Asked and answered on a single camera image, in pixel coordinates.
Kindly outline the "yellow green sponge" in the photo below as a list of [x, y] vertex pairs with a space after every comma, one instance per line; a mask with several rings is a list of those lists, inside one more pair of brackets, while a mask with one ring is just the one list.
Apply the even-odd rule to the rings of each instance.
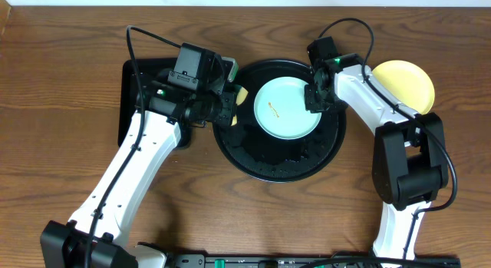
[[234, 103], [234, 106], [232, 109], [233, 117], [232, 117], [231, 125], [235, 126], [238, 122], [238, 118], [237, 118], [237, 114], [236, 114], [238, 106], [241, 105], [246, 100], [249, 92], [243, 86], [240, 86], [237, 84], [235, 84], [233, 86], [233, 90], [236, 93], [236, 99], [235, 99], [235, 103]]

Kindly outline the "mint plate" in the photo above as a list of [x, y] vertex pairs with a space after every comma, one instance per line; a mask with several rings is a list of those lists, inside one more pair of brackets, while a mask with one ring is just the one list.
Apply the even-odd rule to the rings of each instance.
[[254, 100], [254, 115], [269, 135], [294, 140], [310, 134], [321, 120], [305, 106], [305, 86], [300, 78], [280, 77], [266, 82]]

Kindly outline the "yellow plate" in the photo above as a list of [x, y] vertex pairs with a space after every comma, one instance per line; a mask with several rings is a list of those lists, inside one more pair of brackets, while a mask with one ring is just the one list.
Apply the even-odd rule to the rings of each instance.
[[433, 107], [435, 90], [429, 75], [409, 61], [392, 60], [373, 70], [375, 78], [399, 101], [420, 114]]

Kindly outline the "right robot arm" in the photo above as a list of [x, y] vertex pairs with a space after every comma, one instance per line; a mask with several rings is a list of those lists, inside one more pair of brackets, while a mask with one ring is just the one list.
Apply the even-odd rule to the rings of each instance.
[[377, 257], [414, 260], [421, 220], [449, 182], [443, 122], [422, 114], [357, 54], [311, 53], [314, 81], [305, 89], [308, 111], [351, 107], [374, 134], [372, 180], [383, 200]]

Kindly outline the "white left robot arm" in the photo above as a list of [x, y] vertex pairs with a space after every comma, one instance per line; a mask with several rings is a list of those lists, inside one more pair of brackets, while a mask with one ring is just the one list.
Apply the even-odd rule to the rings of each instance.
[[163, 267], [166, 255], [160, 250], [146, 244], [125, 247], [141, 201], [180, 139], [180, 127], [163, 115], [135, 113], [92, 194], [66, 224], [51, 221], [42, 232], [45, 266]]

